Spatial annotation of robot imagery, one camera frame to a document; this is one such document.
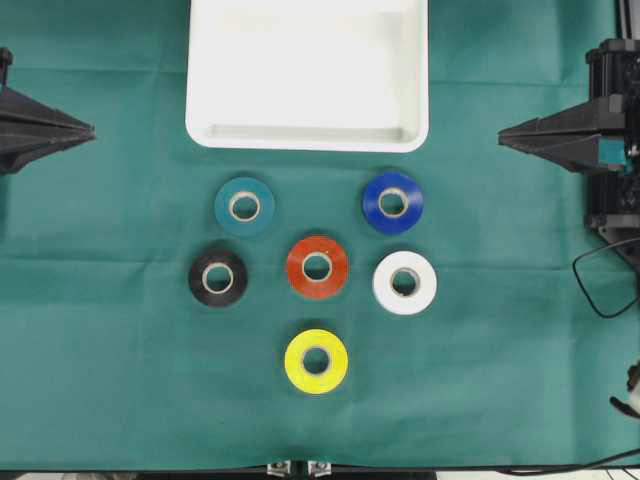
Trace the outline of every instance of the yellow tape roll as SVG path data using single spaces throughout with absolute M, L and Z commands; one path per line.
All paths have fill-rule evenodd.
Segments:
M 305 355 L 313 349 L 324 350 L 329 365 L 322 373 L 311 373 L 304 366 Z M 349 355 L 344 344 L 326 330 L 307 330 L 294 338 L 284 355 L 284 369 L 291 383 L 305 393 L 320 395 L 335 389 L 349 368 Z

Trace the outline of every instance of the black tape roll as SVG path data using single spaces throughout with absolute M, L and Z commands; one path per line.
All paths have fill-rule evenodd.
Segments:
M 207 284 L 212 268 L 223 267 L 230 272 L 231 282 L 223 290 L 215 291 Z M 249 279 L 244 262 L 229 250 L 211 248 L 196 258 L 189 272 L 189 288 L 198 301 L 209 307 L 227 307 L 237 302 L 247 289 Z

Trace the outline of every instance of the blue tape roll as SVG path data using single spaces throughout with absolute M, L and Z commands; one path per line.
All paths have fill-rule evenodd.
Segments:
M 241 219 L 233 213 L 233 205 L 242 198 L 251 198 L 258 206 L 255 216 Z M 238 177 L 225 183 L 215 201 L 218 223 L 229 233 L 251 237 L 265 230 L 276 211 L 276 202 L 269 187 L 255 178 Z
M 402 197 L 404 210 L 388 215 L 382 210 L 381 200 L 386 194 Z M 374 178 L 364 191 L 362 211 L 369 224 L 385 235 L 398 235 L 413 227 L 424 210 L 422 190 L 416 182 L 402 173 L 385 173 Z

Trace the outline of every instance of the plastic tray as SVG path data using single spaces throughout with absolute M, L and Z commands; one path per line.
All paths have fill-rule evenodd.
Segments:
M 206 147 L 425 141 L 427 0 L 193 0 L 186 125 Z

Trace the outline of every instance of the metal clamp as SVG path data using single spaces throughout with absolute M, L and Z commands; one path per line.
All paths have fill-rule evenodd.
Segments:
M 267 465 L 267 475 L 280 478 L 291 476 L 291 460 L 270 463 Z
M 327 462 L 316 462 L 310 460 L 307 462 L 307 469 L 310 477 L 324 477 L 325 475 L 331 475 L 331 464 Z

